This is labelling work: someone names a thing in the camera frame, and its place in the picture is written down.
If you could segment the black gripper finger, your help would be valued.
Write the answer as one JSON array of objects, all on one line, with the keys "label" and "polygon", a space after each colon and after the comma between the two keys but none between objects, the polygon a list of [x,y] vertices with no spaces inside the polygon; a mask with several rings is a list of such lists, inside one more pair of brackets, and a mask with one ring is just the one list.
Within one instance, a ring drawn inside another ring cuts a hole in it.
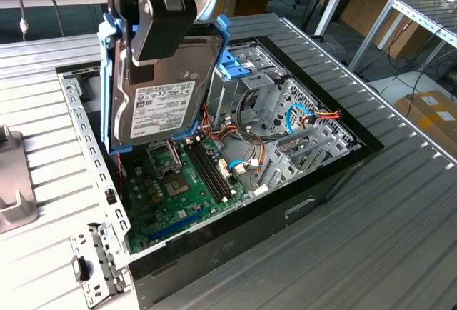
[{"label": "black gripper finger", "polygon": [[154,64],[172,57],[197,15],[194,0],[179,0],[181,10],[166,8],[164,0],[138,0],[139,24],[130,41],[129,82],[154,78]]}]

